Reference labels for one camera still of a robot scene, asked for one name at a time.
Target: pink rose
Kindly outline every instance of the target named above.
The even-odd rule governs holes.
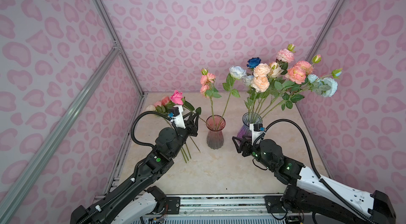
[[[212,73],[207,73],[207,80],[210,81],[211,83],[214,82],[214,79],[216,78],[216,75]]]
[[[202,94],[202,95],[205,95],[205,93],[206,93],[206,91],[209,89],[210,87],[209,87],[209,85],[203,85],[202,86],[202,88],[200,89],[200,93]]]
[[[183,105],[182,98],[183,98],[182,92],[175,90],[173,95],[170,97],[170,100],[173,101],[174,104]]]
[[[287,49],[281,49],[280,51],[278,51],[277,53],[277,59],[284,61],[284,62],[293,62],[294,60],[294,56],[293,53]]]
[[[291,69],[287,70],[285,77],[293,82],[296,82],[297,84],[302,84],[306,79],[306,71],[299,65],[295,65]]]
[[[311,74],[313,72],[313,66],[309,62],[306,61],[299,61],[294,66],[300,66],[306,74]]]
[[[161,100],[162,105],[166,105],[170,102],[169,96],[166,96],[164,99]]]
[[[162,106],[162,103],[160,101],[157,101],[156,103],[154,103],[154,106],[155,107]]]

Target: light blue flower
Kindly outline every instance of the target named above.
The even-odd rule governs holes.
[[[324,93],[322,93],[323,97],[332,97],[332,95],[337,91],[337,82],[332,78],[324,78],[322,82],[326,85],[329,85],[331,88]]]
[[[310,74],[309,76],[307,76],[308,81],[310,82],[310,84],[312,84],[313,82],[315,82],[319,77],[317,77],[317,75],[314,74]]]

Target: flower stem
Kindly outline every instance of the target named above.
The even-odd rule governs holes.
[[[231,90],[232,90],[232,89],[230,89],[230,93],[229,93],[229,97],[228,97],[228,99],[227,99],[226,107],[224,108],[223,115],[221,115],[221,117],[224,117],[224,113],[226,113],[228,101],[230,100],[230,96],[231,96]]]

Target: black cable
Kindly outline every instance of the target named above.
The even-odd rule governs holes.
[[[347,200],[345,200],[342,196],[340,196],[332,187],[330,187],[330,186],[328,185],[328,183],[327,183],[326,181],[324,181],[324,179],[321,178],[319,172],[318,172],[317,169],[316,169],[316,166],[314,165],[313,156],[312,156],[312,154],[311,154],[309,142],[307,141],[306,135],[305,135],[305,133],[303,132],[302,128],[299,127],[299,125],[297,125],[295,122],[293,122],[292,120],[289,120],[289,119],[284,119],[284,118],[283,118],[283,119],[278,119],[278,120],[275,120],[275,121],[273,121],[272,123],[270,123],[270,124],[266,127],[265,132],[267,132],[267,130],[268,130],[272,125],[274,125],[274,124],[276,124],[276,123],[278,123],[278,122],[289,122],[289,123],[293,124],[293,125],[300,131],[300,133],[302,134],[304,143],[305,143],[305,145],[306,145],[307,154],[309,155],[310,165],[311,165],[311,167],[312,167],[312,169],[313,169],[313,172],[316,174],[317,178],[319,179],[319,181],[320,181],[324,186],[326,186],[326,188],[327,188],[334,196],[336,196],[343,204],[345,204],[349,209],[351,209],[353,212],[355,212],[355,213],[356,213],[358,216],[360,216],[363,220],[365,220],[365,221],[368,222],[369,224],[376,224],[376,222],[370,220],[370,219],[368,218],[368,216],[366,216],[365,214],[363,214],[363,213],[362,213],[361,211],[359,211],[357,208],[355,208],[354,206],[352,206],[352,205],[351,205]]]
[[[252,160],[252,163],[254,164],[254,166],[256,166],[257,168],[262,169],[262,170],[268,170],[268,169],[266,169],[266,168],[261,168],[260,166],[257,166],[257,165],[255,164],[254,160],[255,160],[255,158]]]
[[[136,144],[138,144],[138,145],[141,145],[141,146],[150,146],[150,147],[153,148],[154,145],[152,145],[152,144],[150,144],[150,143],[140,142],[140,141],[138,141],[138,140],[135,138],[135,136],[134,136],[135,125],[137,125],[138,121],[139,121],[143,116],[148,115],[148,114],[159,115],[159,116],[165,118],[165,119],[168,120],[168,121],[170,121],[170,119],[169,119],[169,117],[168,117],[167,115],[161,114],[161,113],[156,112],[156,111],[145,111],[145,112],[141,113],[139,116],[137,116],[137,118],[134,120],[134,123],[132,124],[131,130],[130,130],[131,139],[134,141],[134,143],[136,143]]]
[[[311,213],[311,218],[313,219],[314,224],[317,224],[317,221],[316,221],[316,212],[312,212],[312,213]]]
[[[283,219],[285,219],[286,216],[287,216],[287,211],[286,211],[286,210],[285,210],[285,215],[284,215],[282,218],[280,218],[280,219],[278,219],[277,217],[275,217],[274,214],[272,213],[272,207],[278,205],[278,204],[281,203],[281,202],[282,202],[282,201],[279,201],[278,203],[273,204],[273,205],[271,205],[271,207],[270,207],[270,212],[271,212],[272,217],[275,218],[275,219],[277,219],[277,220],[283,220]]]

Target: wire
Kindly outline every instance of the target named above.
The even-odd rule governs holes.
[[[252,160],[252,163],[254,164],[254,166],[256,166],[257,168],[262,169],[262,170],[268,170],[268,169],[266,169],[266,168],[261,168],[260,166],[257,166],[257,165],[255,164],[254,160],[255,160],[255,158]]]
[[[165,119],[168,120],[168,121],[170,121],[170,119],[168,118],[167,115],[161,114],[161,113],[156,112],[156,111],[145,111],[144,113],[141,113],[139,116],[137,116],[137,118],[134,120],[134,123],[132,124],[131,130],[130,130],[131,139],[134,141],[134,143],[136,143],[136,144],[138,144],[138,145],[141,145],[141,146],[150,146],[150,147],[153,148],[154,145],[152,145],[152,144],[150,144],[150,143],[144,143],[144,142],[138,141],[138,140],[135,138],[135,135],[134,135],[135,126],[137,125],[138,121],[139,121],[143,116],[148,115],[148,114],[159,115],[159,116],[165,118]]]
[[[364,221],[368,222],[369,224],[376,224],[376,222],[374,222],[373,220],[370,220],[365,214],[363,214],[361,211],[359,211],[357,208],[355,208],[353,205],[351,205],[347,200],[345,200],[342,196],[340,196],[332,187],[330,187],[328,185],[328,183],[326,181],[324,181],[324,179],[321,178],[319,172],[316,169],[316,166],[314,165],[314,161],[313,161],[313,156],[311,154],[311,150],[310,150],[310,146],[309,146],[309,142],[307,141],[306,135],[303,132],[302,128],[299,127],[299,125],[297,125],[295,122],[293,122],[292,120],[289,119],[278,119],[273,121],[272,123],[270,123],[266,129],[265,129],[265,133],[267,132],[267,130],[274,124],[278,123],[278,122],[289,122],[291,124],[293,124],[302,134],[304,143],[306,145],[306,149],[307,149],[307,154],[309,155],[309,159],[310,159],[310,165],[313,169],[313,172],[316,174],[317,178],[319,179],[319,181],[326,186],[326,188],[334,195],[336,196],[343,204],[345,204],[350,210],[352,210],[354,213],[356,213],[359,217],[361,217]],[[262,133],[258,138],[264,137],[265,133]]]

